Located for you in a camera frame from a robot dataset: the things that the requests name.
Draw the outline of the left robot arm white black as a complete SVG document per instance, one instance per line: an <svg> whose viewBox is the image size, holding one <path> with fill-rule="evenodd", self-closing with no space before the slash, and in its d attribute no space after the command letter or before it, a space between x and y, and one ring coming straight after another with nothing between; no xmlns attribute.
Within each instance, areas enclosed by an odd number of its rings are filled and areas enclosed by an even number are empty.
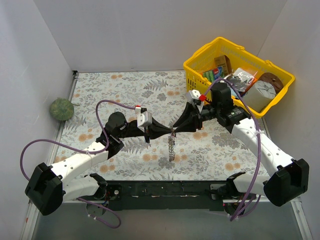
<svg viewBox="0 0 320 240"><path fill-rule="evenodd" d="M169 133L171 129L153 119L148 111L139 113L131 122L127 122L123 113L114 112L100 137L82 153L50 166L39 164L32 173L25 194L44 216L56 211L63 202L78 197L102 200L108 193L107 181L97 173L84 177L79 177L80 174L116 155L124 147L121 141L124 138L144 137L149 143Z"/></svg>

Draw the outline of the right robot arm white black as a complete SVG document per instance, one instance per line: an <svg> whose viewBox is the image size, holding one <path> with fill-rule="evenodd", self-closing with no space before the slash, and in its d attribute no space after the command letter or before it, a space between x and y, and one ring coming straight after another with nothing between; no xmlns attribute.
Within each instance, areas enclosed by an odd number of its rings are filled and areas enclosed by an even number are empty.
<svg viewBox="0 0 320 240"><path fill-rule="evenodd" d="M215 194L237 199L243 193L262 195L277 207L284 205L308 190L310 166L304 159L296 160L276 146L256 125L252 116L242 107L235 106L226 83L215 83L210 89L212 101L205 104L206 96L198 90L186 94L185 109L173 125L176 133L196 132L204 121L217 122L237 137L260 159L268 176L253 177L239 172L228 177L226 184Z"/></svg>

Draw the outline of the metal disc keyring holder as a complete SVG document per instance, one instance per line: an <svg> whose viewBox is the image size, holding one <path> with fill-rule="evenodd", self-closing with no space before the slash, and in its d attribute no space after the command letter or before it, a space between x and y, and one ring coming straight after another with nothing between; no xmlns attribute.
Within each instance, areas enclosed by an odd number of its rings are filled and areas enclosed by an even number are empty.
<svg viewBox="0 0 320 240"><path fill-rule="evenodd" d="M175 159L175 139L176 139L176 133L175 129L172 127L171 132L168 136L168 160L169 162L172 162Z"/></svg>

